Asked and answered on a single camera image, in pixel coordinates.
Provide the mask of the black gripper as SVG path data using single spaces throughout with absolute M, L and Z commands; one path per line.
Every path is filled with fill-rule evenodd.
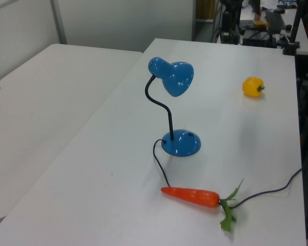
M 224 12 L 222 13 L 221 21 L 221 43 L 229 44 L 230 43 L 230 34 L 235 30 L 236 25 L 239 24 L 241 7 L 243 1 L 230 1 L 230 0 L 221 0 L 220 3 L 225 7 Z M 232 33 L 232 44 L 240 43 L 240 33 L 234 31 Z

